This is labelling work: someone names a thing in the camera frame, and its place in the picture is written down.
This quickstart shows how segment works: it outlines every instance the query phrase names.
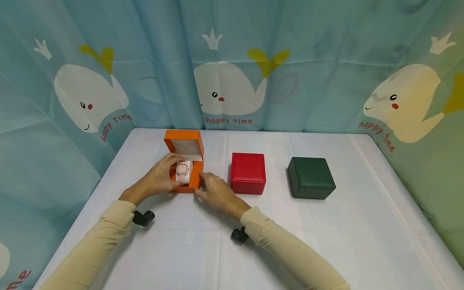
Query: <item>whale illustration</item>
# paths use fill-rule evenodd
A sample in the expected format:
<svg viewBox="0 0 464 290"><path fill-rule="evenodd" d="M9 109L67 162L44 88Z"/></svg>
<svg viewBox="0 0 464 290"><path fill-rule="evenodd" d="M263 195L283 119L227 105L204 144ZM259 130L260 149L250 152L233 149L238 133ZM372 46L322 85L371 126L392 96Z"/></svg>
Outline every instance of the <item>whale illustration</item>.
<svg viewBox="0 0 464 290"><path fill-rule="evenodd" d="M269 60L260 49L250 49L247 55L261 69L263 80L255 91L248 77L236 65L211 62L193 70L201 110L211 115L246 115L258 110L264 102L267 77L289 56L290 51L277 53Z"/></svg>
<svg viewBox="0 0 464 290"><path fill-rule="evenodd" d="M427 65L410 64L382 82L364 104L364 114L384 122L402 142L427 135L445 115L464 110L464 74L454 76L454 91L442 112L424 120L441 83Z"/></svg>
<svg viewBox="0 0 464 290"><path fill-rule="evenodd" d="M0 243L0 279L8 270L8 266L10 265L10 251L8 248Z"/></svg>
<svg viewBox="0 0 464 290"><path fill-rule="evenodd" d="M110 74L112 85L100 74L75 64L63 65L53 83L58 100L71 120L84 132L94 133L107 115L126 108L129 99L113 76L111 47L103 48L101 57L88 45L80 46L79 50L100 63Z"/></svg>

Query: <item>yellow whale tail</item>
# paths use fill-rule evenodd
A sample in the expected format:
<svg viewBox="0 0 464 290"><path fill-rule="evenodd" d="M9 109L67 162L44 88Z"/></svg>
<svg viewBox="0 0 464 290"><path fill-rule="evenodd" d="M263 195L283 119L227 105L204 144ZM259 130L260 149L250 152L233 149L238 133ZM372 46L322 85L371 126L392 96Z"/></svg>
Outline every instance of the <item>yellow whale tail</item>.
<svg viewBox="0 0 464 290"><path fill-rule="evenodd" d="M79 50L93 56L110 75L113 74L113 59L115 58L115 51L113 48L104 47L102 49L102 56L99 56L98 53L87 44L81 45Z"/></svg>
<svg viewBox="0 0 464 290"><path fill-rule="evenodd" d="M454 76L454 91L443 110L443 114L449 114L459 110L464 110L464 73Z"/></svg>
<svg viewBox="0 0 464 290"><path fill-rule="evenodd" d="M280 67L280 65L284 63L285 60L287 60L290 55L290 51L278 52L273 58L271 58L271 60L269 60L266 54L258 48L250 49L247 52L247 55L256 61L256 63L259 65L259 68L261 69L263 77L267 78L271 72Z"/></svg>

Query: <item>forearm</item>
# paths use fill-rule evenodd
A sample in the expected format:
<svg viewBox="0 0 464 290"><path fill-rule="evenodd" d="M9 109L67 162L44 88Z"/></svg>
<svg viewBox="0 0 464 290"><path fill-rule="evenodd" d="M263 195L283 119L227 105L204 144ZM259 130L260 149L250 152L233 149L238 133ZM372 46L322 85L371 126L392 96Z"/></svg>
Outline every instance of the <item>forearm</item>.
<svg viewBox="0 0 464 290"><path fill-rule="evenodd" d="M89 289L108 256L128 235L134 211L130 202L113 202L40 289Z"/></svg>
<svg viewBox="0 0 464 290"><path fill-rule="evenodd" d="M263 215L257 207L246 211L240 222L256 245L270 252L304 289L350 289L343 277L323 257Z"/></svg>

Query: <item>backdrop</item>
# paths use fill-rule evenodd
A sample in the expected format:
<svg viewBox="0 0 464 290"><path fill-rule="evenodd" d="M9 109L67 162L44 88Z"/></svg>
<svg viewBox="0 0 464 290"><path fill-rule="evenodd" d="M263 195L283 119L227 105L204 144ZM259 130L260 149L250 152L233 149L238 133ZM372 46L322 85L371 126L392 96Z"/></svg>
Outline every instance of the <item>backdrop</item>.
<svg viewBox="0 0 464 290"><path fill-rule="evenodd" d="M0 287L136 127L369 134L464 265L461 0L0 1Z"/></svg>

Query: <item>green watch box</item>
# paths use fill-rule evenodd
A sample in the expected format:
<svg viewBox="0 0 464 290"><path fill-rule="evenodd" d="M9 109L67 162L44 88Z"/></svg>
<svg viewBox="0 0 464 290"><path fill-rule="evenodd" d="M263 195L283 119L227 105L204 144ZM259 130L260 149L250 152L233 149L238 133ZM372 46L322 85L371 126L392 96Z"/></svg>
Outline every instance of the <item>green watch box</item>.
<svg viewBox="0 0 464 290"><path fill-rule="evenodd" d="M294 198L324 200L335 189L324 158L292 157L287 171Z"/></svg>

